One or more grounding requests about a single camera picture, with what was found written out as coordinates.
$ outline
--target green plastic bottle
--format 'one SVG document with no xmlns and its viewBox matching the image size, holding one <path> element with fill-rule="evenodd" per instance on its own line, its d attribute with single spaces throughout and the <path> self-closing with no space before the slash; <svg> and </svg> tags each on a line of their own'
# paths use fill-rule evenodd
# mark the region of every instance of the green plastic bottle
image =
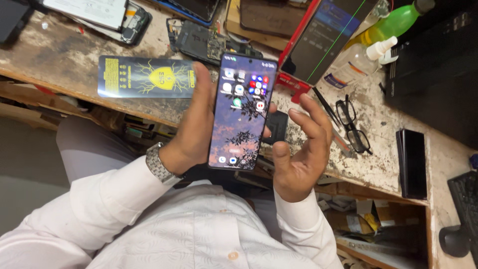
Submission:
<svg viewBox="0 0 478 269">
<path fill-rule="evenodd" d="M 434 0 L 415 0 L 411 5 L 395 9 L 390 12 L 387 18 L 381 19 L 363 33 L 351 39 L 344 49 L 348 49 L 355 43 L 370 46 L 392 36 L 399 37 L 415 23 L 419 16 L 423 16 L 434 6 Z"/>
</svg>

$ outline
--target spray bottle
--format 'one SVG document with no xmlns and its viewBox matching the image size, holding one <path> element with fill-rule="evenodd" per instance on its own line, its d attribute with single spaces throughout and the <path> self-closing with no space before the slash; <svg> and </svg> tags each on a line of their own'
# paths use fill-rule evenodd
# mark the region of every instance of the spray bottle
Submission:
<svg viewBox="0 0 478 269">
<path fill-rule="evenodd" d="M 373 74 L 380 66 L 379 58 L 397 42 L 397 38 L 392 36 L 370 47 L 364 44 L 353 44 L 337 57 L 331 66 L 333 71 L 326 75 L 324 80 L 336 88 L 343 89 Z"/>
</svg>

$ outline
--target white shirt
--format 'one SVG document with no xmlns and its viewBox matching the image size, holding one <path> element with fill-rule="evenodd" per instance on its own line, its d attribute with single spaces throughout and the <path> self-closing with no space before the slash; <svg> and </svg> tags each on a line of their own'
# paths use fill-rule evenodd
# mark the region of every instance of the white shirt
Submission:
<svg viewBox="0 0 478 269">
<path fill-rule="evenodd" d="M 0 237 L 0 268 L 343 268 L 313 192 L 297 203 L 275 194 L 279 243 L 222 187 L 169 188 L 144 156 L 78 179 Z"/>
</svg>

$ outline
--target keyboard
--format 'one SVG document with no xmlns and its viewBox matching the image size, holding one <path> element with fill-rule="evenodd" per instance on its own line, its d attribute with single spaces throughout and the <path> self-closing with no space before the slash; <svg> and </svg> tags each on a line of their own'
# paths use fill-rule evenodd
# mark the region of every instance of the keyboard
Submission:
<svg viewBox="0 0 478 269">
<path fill-rule="evenodd" d="M 478 178 L 470 171 L 448 181 L 461 225 L 471 238 L 470 252 L 478 267 Z"/>
</svg>

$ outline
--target wristwatch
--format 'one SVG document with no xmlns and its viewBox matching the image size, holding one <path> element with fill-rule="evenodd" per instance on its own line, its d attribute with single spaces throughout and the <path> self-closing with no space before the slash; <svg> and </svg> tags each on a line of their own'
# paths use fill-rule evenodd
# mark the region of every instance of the wristwatch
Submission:
<svg viewBox="0 0 478 269">
<path fill-rule="evenodd" d="M 146 165 L 151 173 L 157 177 L 161 183 L 166 186 L 173 186 L 181 181 L 183 177 L 179 178 L 175 176 L 163 166 L 161 160 L 159 159 L 159 148 L 162 146 L 163 144 L 159 142 L 146 151 Z"/>
</svg>

